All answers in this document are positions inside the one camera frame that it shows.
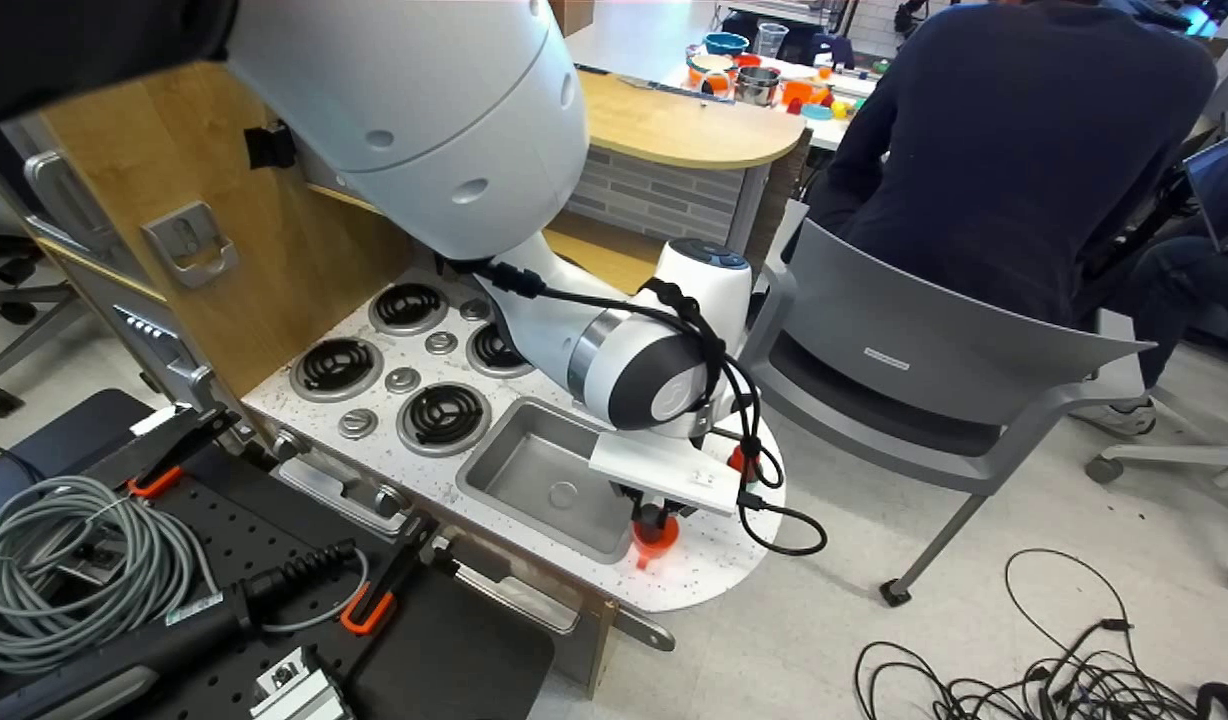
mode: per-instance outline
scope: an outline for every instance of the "tangled cable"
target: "tangled cable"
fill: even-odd
[[[93,548],[111,562],[106,581],[57,592]],[[188,606],[194,581],[216,592],[184,519],[89,476],[32,485],[0,509],[0,673],[41,678],[166,617]]]
[[[1089,625],[1072,646],[1057,640],[1010,587],[1010,569],[1029,558],[1057,558],[1096,576],[1109,587],[1114,617]],[[930,687],[935,720],[1210,720],[1216,709],[1225,709],[1228,720],[1228,683],[1205,683],[1194,700],[1189,700],[1136,664],[1127,606],[1089,562],[1061,548],[1022,548],[1008,558],[1002,587],[1010,608],[1061,648],[1057,657],[1040,657],[1010,683],[987,683],[977,678],[941,682],[919,651],[872,640],[860,648],[850,669],[860,714],[879,720],[879,682],[889,673],[908,673]],[[1092,636],[1119,636],[1125,651],[1085,651]]]

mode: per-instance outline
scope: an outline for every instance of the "chair leg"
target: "chair leg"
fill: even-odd
[[[85,304],[74,300],[71,289],[64,289],[58,296],[52,296],[57,304],[28,328],[19,333],[3,352],[0,352],[0,376],[9,367],[16,367],[28,352],[35,352],[45,342],[57,335],[57,328],[64,328],[66,319],[74,319],[85,312]],[[16,412],[19,399],[0,391],[0,417]]]
[[[978,514],[978,505],[987,502],[987,494],[970,494],[958,514],[930,538],[930,545],[917,558],[917,566],[889,581],[879,592],[890,608],[913,601],[913,586],[922,576],[922,569],[958,538],[958,528]]]

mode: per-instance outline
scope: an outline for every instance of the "black cable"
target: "black cable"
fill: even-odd
[[[9,450],[0,450],[0,456],[9,456],[12,463],[19,463],[22,476],[28,476],[32,485],[48,476],[48,472],[41,472],[32,462],[22,462],[22,456],[16,456],[16,452],[9,452]]]
[[[1061,646],[1016,598],[1010,587],[1010,569],[1022,558],[1057,558],[1069,562],[1085,571],[1092,571],[1109,598],[1114,601],[1119,617],[1096,622],[1089,625],[1072,646]],[[957,678],[957,682],[941,682],[935,669],[917,657],[902,646],[890,640],[874,640],[863,646],[854,664],[850,664],[850,691],[854,705],[869,720],[874,720],[879,714],[879,678],[883,673],[913,673],[919,682],[929,682],[935,687],[930,700],[930,717],[945,720],[1210,720],[1210,700],[1221,697],[1221,709],[1228,714],[1228,683],[1205,683],[1201,687],[1201,705],[1192,705],[1189,697],[1178,697],[1174,687],[1169,687],[1164,682],[1147,678],[1136,664],[1136,648],[1133,648],[1133,625],[1127,625],[1127,608],[1119,587],[1096,571],[1089,562],[1072,558],[1072,554],[1057,554],[1057,548],[1022,548],[1010,554],[1002,566],[1002,587],[1010,608],[1040,633],[1048,636],[1061,657],[1042,657],[1035,664],[1022,669],[1020,682],[1010,683],[987,683],[977,678]],[[1096,648],[1096,651],[1080,651],[1096,633],[1114,633],[1125,640],[1125,651],[1114,648]],[[874,651],[901,651],[901,661],[874,664],[869,669],[863,661]]]
[[[763,487],[783,487],[783,463],[758,444],[758,424],[763,424],[763,405],[758,405],[758,391],[754,383],[747,382],[747,373],[729,358],[724,342],[706,328],[706,319],[701,315],[701,304],[692,296],[684,296],[674,286],[663,286],[663,279],[646,279],[644,289],[657,292],[657,300],[671,312],[659,312],[659,309],[644,309],[644,304],[629,304],[629,300],[604,300],[604,296],[580,296],[580,292],[556,292],[547,289],[536,274],[520,274],[513,265],[456,265],[462,274],[474,274],[479,279],[503,289],[503,292],[516,292],[516,296],[544,296],[544,300],[565,300],[565,304],[586,304],[586,309],[614,309],[614,312],[637,312],[637,315],[646,315],[681,335],[692,335],[703,352],[703,366],[706,366],[706,391],[729,382],[732,388],[732,405],[737,405],[737,422],[738,422],[738,437],[737,437],[737,450],[738,450],[738,480],[737,480],[737,516],[738,516],[738,528],[753,545],[775,554],[775,558],[816,558],[819,548],[826,548],[826,532],[816,516],[808,514],[797,514],[797,509],[775,509],[768,505],[763,497],[753,494],[753,485],[763,485]],[[783,519],[797,519],[803,528],[816,532],[812,545],[803,548],[789,548],[789,545],[775,545],[775,539],[763,539],[753,524],[747,524],[747,514],[775,514]]]

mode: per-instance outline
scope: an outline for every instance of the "chair backrest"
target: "chair backrest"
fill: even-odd
[[[1035,396],[1145,348],[947,292],[816,225],[789,268],[790,309],[753,344],[789,342],[819,373],[941,422],[1002,430]]]

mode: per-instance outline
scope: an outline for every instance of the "office chair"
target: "office chair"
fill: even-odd
[[[1201,228],[1210,237],[1210,244],[1228,244],[1228,135],[1210,141],[1208,150],[1192,153],[1178,164],[1178,203],[1172,209],[1172,218],[1178,209],[1192,209]],[[1221,324],[1228,333],[1228,312],[1225,309],[1208,309],[1205,324]],[[1125,463],[1182,463],[1182,469],[1228,469],[1228,444],[1110,444],[1099,450],[1085,472],[1096,485],[1110,485],[1125,476]]]
[[[0,319],[32,324],[9,348],[0,348],[0,376],[16,367],[32,348],[41,348],[57,328],[85,312],[66,286],[19,289],[32,277],[35,261],[41,250],[19,237],[19,225],[0,203]],[[12,417],[16,410],[19,396],[0,388],[0,417]]]
[[[790,265],[768,274],[744,344],[768,405],[879,469],[968,494],[879,587],[890,608],[1063,410],[1140,396],[1133,352],[1145,344],[1125,315],[1109,315],[1104,335],[1029,319],[901,274],[812,222]]]

